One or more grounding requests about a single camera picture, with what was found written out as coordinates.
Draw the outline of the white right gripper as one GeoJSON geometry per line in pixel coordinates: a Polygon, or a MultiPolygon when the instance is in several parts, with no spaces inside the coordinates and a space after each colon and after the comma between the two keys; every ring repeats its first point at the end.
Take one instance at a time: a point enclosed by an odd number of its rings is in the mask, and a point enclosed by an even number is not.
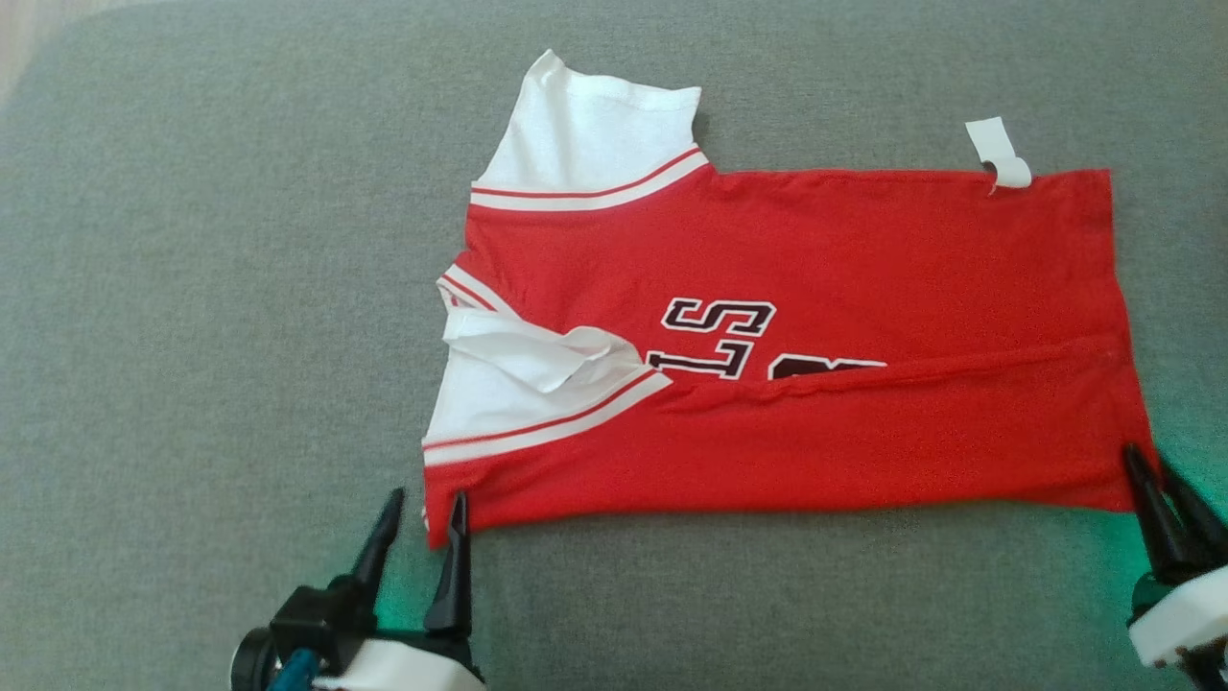
{"type": "Polygon", "coordinates": [[[1159,473],[1136,443],[1122,447],[1122,466],[1152,572],[1133,585],[1127,633],[1136,655],[1154,668],[1178,665],[1185,655],[1221,662],[1227,635],[1226,520],[1168,461],[1160,461],[1164,493],[1159,473]],[[1190,568],[1211,572],[1189,579],[1190,568]]]}

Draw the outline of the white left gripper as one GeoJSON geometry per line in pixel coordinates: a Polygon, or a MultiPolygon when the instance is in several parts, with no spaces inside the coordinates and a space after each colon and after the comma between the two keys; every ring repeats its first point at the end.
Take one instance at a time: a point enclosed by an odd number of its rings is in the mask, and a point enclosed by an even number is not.
{"type": "MultiPolygon", "coordinates": [[[[375,612],[391,546],[402,525],[403,487],[391,490],[352,569],[363,612],[375,612]]],[[[427,635],[404,632],[365,639],[350,664],[316,677],[316,690],[485,690],[465,639],[472,635],[469,502],[458,491],[447,524],[447,550],[433,601],[424,616],[427,635]]]]}

